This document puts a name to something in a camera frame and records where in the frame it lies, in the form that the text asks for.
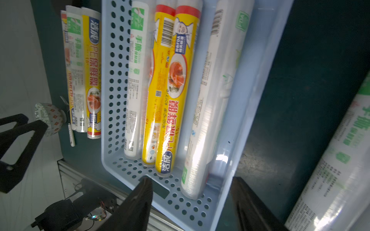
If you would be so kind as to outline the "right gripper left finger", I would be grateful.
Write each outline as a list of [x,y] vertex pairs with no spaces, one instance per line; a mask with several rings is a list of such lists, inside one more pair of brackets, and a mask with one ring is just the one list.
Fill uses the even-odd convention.
[[98,230],[145,231],[148,226],[152,200],[152,180],[144,178]]

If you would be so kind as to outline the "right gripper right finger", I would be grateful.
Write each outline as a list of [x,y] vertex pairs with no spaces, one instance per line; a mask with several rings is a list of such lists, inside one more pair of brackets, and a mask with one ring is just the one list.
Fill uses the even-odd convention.
[[288,230],[241,177],[233,177],[231,195],[240,231]]

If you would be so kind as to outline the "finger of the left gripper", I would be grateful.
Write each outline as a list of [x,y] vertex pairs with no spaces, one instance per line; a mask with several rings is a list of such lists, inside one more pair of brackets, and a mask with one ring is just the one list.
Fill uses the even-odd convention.
[[1,125],[15,123],[12,129],[1,132],[1,157],[5,155],[14,141],[21,135],[34,132],[17,161],[10,165],[1,161],[1,192],[9,193],[24,178],[32,158],[45,135],[48,125],[36,120],[28,123],[29,118],[24,114],[17,114],[1,119]]

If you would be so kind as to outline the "white green wrap roll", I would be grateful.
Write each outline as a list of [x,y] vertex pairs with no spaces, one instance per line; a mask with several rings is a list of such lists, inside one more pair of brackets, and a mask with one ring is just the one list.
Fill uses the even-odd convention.
[[75,131],[85,133],[86,110],[85,110],[85,78],[84,78],[84,52],[83,52],[83,33],[82,33],[82,9],[67,5],[67,32],[69,62],[72,74],[73,91],[73,110],[72,122],[75,125]]
[[303,189],[290,231],[348,231],[370,204],[370,77],[367,76]]
[[181,180],[192,200],[205,188],[253,7],[254,1],[217,3]]
[[143,151],[155,6],[155,1],[132,1],[124,147],[132,160],[140,159]]

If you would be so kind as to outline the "yellow wrap roll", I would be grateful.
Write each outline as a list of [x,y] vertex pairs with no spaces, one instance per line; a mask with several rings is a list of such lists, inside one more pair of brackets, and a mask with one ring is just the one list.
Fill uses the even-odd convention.
[[154,42],[145,118],[143,165],[154,167],[159,146],[162,97],[168,71],[177,1],[157,1]]
[[82,26],[87,137],[95,140],[101,138],[102,133],[101,14],[83,7]]
[[65,65],[66,65],[66,78],[67,78],[67,91],[68,91],[68,111],[69,111],[69,122],[71,128],[75,130],[75,125],[73,123],[73,89],[72,89],[72,73],[70,68],[70,52],[68,44],[68,28],[67,28],[67,16],[66,11],[61,10],[61,20],[62,20],[62,31],[63,31],[63,44],[64,44],[64,54],[65,54]]
[[175,164],[202,7],[203,1],[178,1],[175,9],[155,164],[163,178],[172,174]]

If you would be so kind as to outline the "metal fork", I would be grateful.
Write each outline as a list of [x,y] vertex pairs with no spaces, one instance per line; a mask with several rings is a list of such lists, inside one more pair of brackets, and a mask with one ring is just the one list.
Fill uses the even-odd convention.
[[67,118],[66,121],[67,121],[67,125],[68,125],[70,146],[75,147],[76,142],[75,142],[74,132],[73,132],[73,129],[72,129],[72,124],[71,124],[69,103],[67,102],[67,100],[63,96],[60,96],[60,98],[66,106],[66,118]]

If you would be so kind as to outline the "green table mat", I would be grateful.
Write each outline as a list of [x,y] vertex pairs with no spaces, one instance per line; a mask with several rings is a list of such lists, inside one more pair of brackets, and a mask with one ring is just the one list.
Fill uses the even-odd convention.
[[[72,1],[31,1],[52,104],[64,109],[60,10]],[[235,176],[285,223],[370,71],[370,1],[294,1]],[[77,171],[125,193],[103,167],[101,144],[58,133]]]

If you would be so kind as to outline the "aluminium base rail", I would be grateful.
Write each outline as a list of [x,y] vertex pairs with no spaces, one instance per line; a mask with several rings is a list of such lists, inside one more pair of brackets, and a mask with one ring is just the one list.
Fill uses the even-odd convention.
[[[72,195],[77,189],[81,188],[79,183],[85,179],[104,190],[110,192],[114,195],[114,200],[112,206],[108,209],[108,215],[111,216],[111,212],[116,208],[119,207],[123,203],[123,201],[128,196],[123,190],[119,189],[116,186],[113,186],[109,183],[105,183],[103,181],[97,180],[94,181],[88,176],[77,171],[73,166],[68,164],[64,160],[59,160],[57,162],[58,170],[62,182],[62,187],[64,191],[64,197],[67,198]],[[157,209],[152,208],[149,215],[149,222],[148,222],[148,231],[181,231],[177,224],[175,224],[171,219],[166,217],[164,214],[159,212]]]

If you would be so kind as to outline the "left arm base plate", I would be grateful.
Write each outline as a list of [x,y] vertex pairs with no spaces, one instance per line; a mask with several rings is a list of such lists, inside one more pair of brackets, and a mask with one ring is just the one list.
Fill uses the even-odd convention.
[[84,220],[105,220],[114,195],[85,179],[79,185],[81,188],[71,196],[48,206],[31,227],[40,231],[74,231]]

